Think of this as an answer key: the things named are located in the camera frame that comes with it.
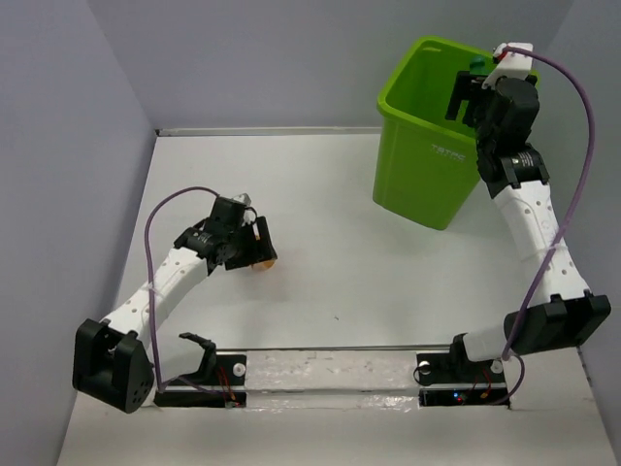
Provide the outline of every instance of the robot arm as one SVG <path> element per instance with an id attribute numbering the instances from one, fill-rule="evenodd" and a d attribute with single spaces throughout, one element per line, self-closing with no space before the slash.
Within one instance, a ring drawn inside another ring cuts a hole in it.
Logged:
<path id="1" fill-rule="evenodd" d="M 243 199 L 246 203 L 216 198 L 210 216 L 177 238 L 155 272 L 153 283 L 145 283 L 101 321 L 88 319 L 81 325 L 74 352 L 75 389 L 125 413 L 136 411 L 153 386 L 147 356 L 151 344 L 149 287 L 155 291 L 157 329 L 181 299 L 218 265 L 232 270 L 277 258 L 266 219 L 259 216 L 249 221 L 249 200 L 247 196 Z M 213 368 L 213 342 L 183 333 L 178 344 L 182 357 L 169 358 L 162 365 L 163 381 Z"/>
<path id="2" fill-rule="evenodd" d="M 531 44 L 509 44 L 532 50 Z M 531 281 L 559 229 L 550 199 L 549 176 L 541 155 L 527 143 L 539 111 L 532 58 L 494 52 L 498 66 L 489 75 L 460 72 L 446 114 L 456 119 L 468 101 L 463 122 L 474 128 L 478 172 L 501 210 L 517 245 L 524 275 Z M 555 253 L 530 302 L 526 321 L 511 349 L 517 354 L 579 346 L 610 313 L 605 296 L 593 296 L 565 243 Z M 457 364 L 499 358 L 517 313 L 491 328 L 458 335 L 451 346 Z"/>

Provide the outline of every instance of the white table surface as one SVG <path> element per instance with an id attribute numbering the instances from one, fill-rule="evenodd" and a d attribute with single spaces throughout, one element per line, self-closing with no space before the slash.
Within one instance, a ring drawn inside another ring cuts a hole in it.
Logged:
<path id="1" fill-rule="evenodd" d="M 377 145 L 377 135 L 160 138 L 119 300 L 145 280 L 149 211 L 200 184 L 247 192 L 279 259 L 264 273 L 216 271 L 162 326 L 164 343 L 192 331 L 221 348 L 446 344 L 514 311 L 526 284 L 484 186 L 446 231 L 421 227 L 373 202 Z M 211 204 L 191 193 L 160 212 L 155 262 Z M 80 395 L 58 464 L 615 464 L 575 351 L 526 362 L 511 411 L 150 408 L 128 416 Z M 516 370 L 507 365 L 511 383 Z"/>

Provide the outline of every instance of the green plastic bin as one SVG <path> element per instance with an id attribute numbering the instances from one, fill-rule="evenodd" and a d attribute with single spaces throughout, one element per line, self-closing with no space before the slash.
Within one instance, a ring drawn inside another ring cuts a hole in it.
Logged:
<path id="1" fill-rule="evenodd" d="M 373 198 L 384 208 L 443 230 L 479 175 L 474 131 L 444 119 L 455 77 L 476 55 L 491 54 L 439 37 L 423 37 L 377 97 L 384 116 Z"/>

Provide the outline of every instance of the white wall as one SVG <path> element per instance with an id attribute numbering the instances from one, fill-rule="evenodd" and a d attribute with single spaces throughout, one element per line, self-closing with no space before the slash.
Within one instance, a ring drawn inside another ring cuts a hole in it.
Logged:
<path id="1" fill-rule="evenodd" d="M 88 0 L 157 128 L 378 125 L 413 41 L 547 47 L 572 0 Z"/>
<path id="2" fill-rule="evenodd" d="M 621 460 L 621 151 L 619 150 L 618 0 L 576 0 L 546 54 L 569 67 L 586 87 L 595 111 L 597 142 L 592 175 L 567 235 L 576 265 L 596 293 L 607 294 L 612 316 L 585 345 L 594 392 Z M 584 160 L 586 122 L 565 78 L 540 65 L 541 112 L 532 141 L 545 157 L 559 214 L 567 208 Z"/>
<path id="3" fill-rule="evenodd" d="M 84 0 L 0 10 L 0 463 L 47 466 L 76 328 L 114 302 L 154 135 Z"/>

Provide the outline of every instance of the screw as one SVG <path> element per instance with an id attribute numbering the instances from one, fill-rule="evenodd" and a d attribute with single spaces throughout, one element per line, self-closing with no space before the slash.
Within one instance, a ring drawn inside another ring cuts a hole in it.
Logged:
<path id="1" fill-rule="evenodd" d="M 495 359 L 494 362 L 489 366 L 489 370 L 494 374 L 502 374 L 503 372 L 503 363 L 499 359 Z"/>
<path id="2" fill-rule="evenodd" d="M 238 362 L 233 366 L 233 375 L 235 377 L 242 377 L 245 374 L 245 365 Z"/>
<path id="3" fill-rule="evenodd" d="M 420 361 L 420 364 L 418 364 L 418 372 L 423 376 L 431 374 L 431 364 L 429 364 L 429 361 Z"/>

